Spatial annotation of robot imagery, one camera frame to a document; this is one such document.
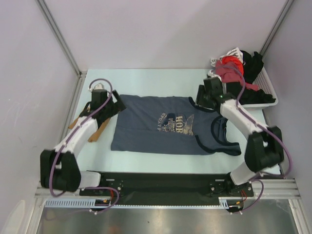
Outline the blue printed garment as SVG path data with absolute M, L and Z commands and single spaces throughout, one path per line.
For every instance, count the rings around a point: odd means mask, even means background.
M 121 95 L 126 109 L 117 116 L 112 151 L 171 155 L 241 155 L 226 138 L 227 119 L 191 97 Z

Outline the aluminium frame post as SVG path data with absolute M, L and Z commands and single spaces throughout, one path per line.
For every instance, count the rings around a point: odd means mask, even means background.
M 44 0 L 36 0 L 36 4 L 38 5 L 40 11 L 43 14 L 43 17 L 45 18 L 48 26 L 50 27 L 53 35 L 55 36 L 61 50 L 63 51 L 66 59 L 68 60 L 71 68 L 73 69 L 74 73 L 76 74 L 76 76 L 79 78 L 81 77 L 82 71 L 80 70 L 72 52 L 70 47 L 68 46 L 68 43 L 66 42 L 51 10 L 49 9 L 46 1 Z
M 280 13 L 278 14 L 278 17 L 273 24 L 272 29 L 270 30 L 261 50 L 260 54 L 265 57 L 265 54 L 267 53 L 271 43 L 273 42 L 274 38 L 276 37 L 279 29 L 281 28 L 284 20 L 288 16 L 289 12 L 291 11 L 293 5 L 295 4 L 296 0 L 287 0 L 285 1 L 285 4 L 283 5 Z

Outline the left side aluminium rail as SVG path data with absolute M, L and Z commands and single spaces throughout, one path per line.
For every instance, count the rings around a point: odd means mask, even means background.
M 65 85 L 61 83 L 61 85 L 66 88 L 65 90 L 70 94 L 70 98 L 68 100 L 68 107 L 66 108 L 66 115 L 62 124 L 60 136 L 58 137 L 58 140 L 54 144 L 52 149 L 54 149 L 56 145 L 62 142 L 62 140 L 70 131 L 68 126 L 72 123 L 74 119 L 75 112 L 78 106 L 78 100 L 81 95 L 83 85 L 85 83 L 87 72 L 87 70 L 82 71 L 78 76 L 75 77 L 76 80 L 72 84 Z

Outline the tan ribbed tank top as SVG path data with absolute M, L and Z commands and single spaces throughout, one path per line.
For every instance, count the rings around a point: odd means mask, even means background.
M 108 125 L 109 121 L 110 121 L 110 118 L 105 120 L 101 124 L 101 126 L 98 128 L 98 130 L 89 137 L 88 142 L 97 142 L 97 140 L 99 139 L 100 135 L 102 134 L 102 132 L 104 131 L 104 129 Z M 77 122 L 78 122 L 78 117 L 68 126 L 68 129 L 73 129 L 74 126 L 77 124 Z

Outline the red garment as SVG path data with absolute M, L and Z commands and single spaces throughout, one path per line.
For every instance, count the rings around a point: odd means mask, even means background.
M 225 56 L 221 58 L 217 73 L 221 76 L 223 83 L 239 82 L 243 85 L 243 82 L 245 82 L 247 89 L 254 91 L 259 90 L 258 85 L 245 79 L 243 63 L 236 56 Z

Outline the right aluminium frame post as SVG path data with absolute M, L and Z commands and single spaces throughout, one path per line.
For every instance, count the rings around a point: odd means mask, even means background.
M 291 11 L 293 5 L 295 4 L 296 0 L 287 0 L 285 1 L 285 4 L 283 5 L 280 13 L 278 14 L 278 17 L 273 24 L 272 29 L 270 30 L 261 50 L 260 54 L 265 57 L 265 54 L 267 53 L 271 43 L 273 42 L 274 38 L 276 37 L 279 29 L 281 28 L 284 20 L 288 16 L 289 12 Z

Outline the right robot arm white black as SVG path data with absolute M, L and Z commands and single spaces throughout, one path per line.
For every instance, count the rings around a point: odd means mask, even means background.
M 198 88 L 196 104 L 216 110 L 247 140 L 244 161 L 229 173 L 230 180 L 225 183 L 225 191 L 229 195 L 237 195 L 242 191 L 242 184 L 284 160 L 281 130 L 257 121 L 232 94 L 223 93 L 220 79 L 206 78 L 203 82 Z

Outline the left aluminium frame post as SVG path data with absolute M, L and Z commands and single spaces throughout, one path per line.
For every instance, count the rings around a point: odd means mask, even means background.
M 76 74 L 76 76 L 79 78 L 81 77 L 82 71 L 80 70 L 72 52 L 70 47 L 68 46 L 68 43 L 66 42 L 51 10 L 49 9 L 46 1 L 44 0 L 36 0 L 36 4 L 38 5 L 40 11 L 43 14 L 43 17 L 45 18 L 48 26 L 50 27 L 53 35 L 55 36 L 61 50 L 63 51 L 66 59 L 68 60 L 71 68 L 73 69 L 74 73 Z

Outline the white black printed garment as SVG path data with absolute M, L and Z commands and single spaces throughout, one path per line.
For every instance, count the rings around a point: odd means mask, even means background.
M 238 47 L 236 47 L 236 48 L 234 48 L 234 49 L 228 51 L 226 54 L 224 54 L 224 55 L 222 55 L 222 56 L 220 56 L 220 57 L 218 57 L 218 58 L 211 58 L 211 59 L 210 59 L 210 65 L 211 65 L 212 67 L 215 67 L 215 65 L 216 65 L 216 63 L 217 63 L 218 60 L 220 60 L 220 59 L 222 59 L 222 58 L 224 58 L 224 57 L 228 57 L 228 56 L 234 56 L 234 57 L 236 57 L 242 64 L 244 64 L 243 53 L 242 53 L 242 51 L 241 51 Z

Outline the front aluminium frame rail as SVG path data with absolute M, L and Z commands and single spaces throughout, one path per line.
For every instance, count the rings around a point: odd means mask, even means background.
M 251 183 L 253 189 L 254 198 L 258 196 L 263 187 L 263 193 L 261 199 L 300 199 L 301 195 L 297 187 L 295 179 L 262 179 L 263 185 L 259 181 Z M 48 189 L 37 187 L 35 192 L 35 198 L 54 198 L 50 195 Z M 87 198 L 86 196 L 80 196 L 79 191 L 70 193 L 66 192 L 59 198 Z

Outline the grey plastic laundry basket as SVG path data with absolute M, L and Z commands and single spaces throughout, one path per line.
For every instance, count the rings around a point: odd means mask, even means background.
M 260 94 L 262 94 L 262 101 L 244 102 L 240 100 L 239 102 L 245 109 L 262 110 L 269 106 L 275 106 L 278 103 L 276 92 L 264 67 L 261 69 L 261 72 L 258 74 L 253 84 L 259 87 Z

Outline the pink garment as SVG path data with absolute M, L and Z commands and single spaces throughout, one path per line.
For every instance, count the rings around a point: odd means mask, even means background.
M 234 62 L 223 64 L 218 61 L 215 65 L 215 74 L 221 77 L 223 83 L 239 82 L 241 85 L 243 81 L 243 70 Z

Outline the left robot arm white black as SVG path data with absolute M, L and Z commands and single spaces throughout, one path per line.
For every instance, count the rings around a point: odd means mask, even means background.
M 47 189 L 75 192 L 90 187 L 97 195 L 104 194 L 108 183 L 100 174 L 79 169 L 77 157 L 87 142 L 95 142 L 111 117 L 125 110 L 116 90 L 93 90 L 78 118 L 70 125 L 69 134 L 52 150 L 40 154 L 40 183 Z

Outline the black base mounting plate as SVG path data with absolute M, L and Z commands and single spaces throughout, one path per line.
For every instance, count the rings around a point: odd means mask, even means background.
M 100 173 L 97 189 L 80 191 L 80 196 L 109 196 L 114 188 L 125 203 L 150 201 L 152 204 L 204 204 L 221 197 L 253 197 L 249 183 L 235 186 L 229 174 Z

